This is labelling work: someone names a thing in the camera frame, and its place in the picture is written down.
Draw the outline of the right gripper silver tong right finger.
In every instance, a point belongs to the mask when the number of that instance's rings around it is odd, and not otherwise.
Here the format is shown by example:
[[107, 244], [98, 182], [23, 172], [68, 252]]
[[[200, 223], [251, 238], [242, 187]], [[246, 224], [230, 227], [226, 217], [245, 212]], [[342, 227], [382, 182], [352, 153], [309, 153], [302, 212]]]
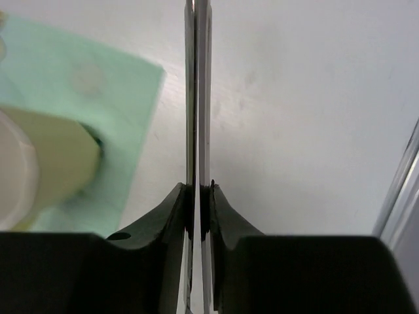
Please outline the right gripper silver tong right finger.
[[211, 99], [211, 16], [209, 1], [195, 1], [197, 105], [198, 105], [198, 176], [200, 192], [200, 228], [202, 248], [202, 285], [204, 313], [211, 313], [210, 245], [210, 99]]

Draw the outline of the right gripper silver tong left finger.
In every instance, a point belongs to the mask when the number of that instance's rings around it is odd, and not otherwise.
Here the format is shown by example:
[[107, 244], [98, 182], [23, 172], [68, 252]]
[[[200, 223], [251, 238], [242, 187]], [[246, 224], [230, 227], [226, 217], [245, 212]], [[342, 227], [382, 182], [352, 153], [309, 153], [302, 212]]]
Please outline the right gripper silver tong left finger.
[[194, 214], [196, 200], [197, 146], [197, 39], [196, 2], [185, 3], [185, 105], [186, 105], [186, 192], [185, 192], [185, 312], [196, 313], [192, 302], [194, 266]]

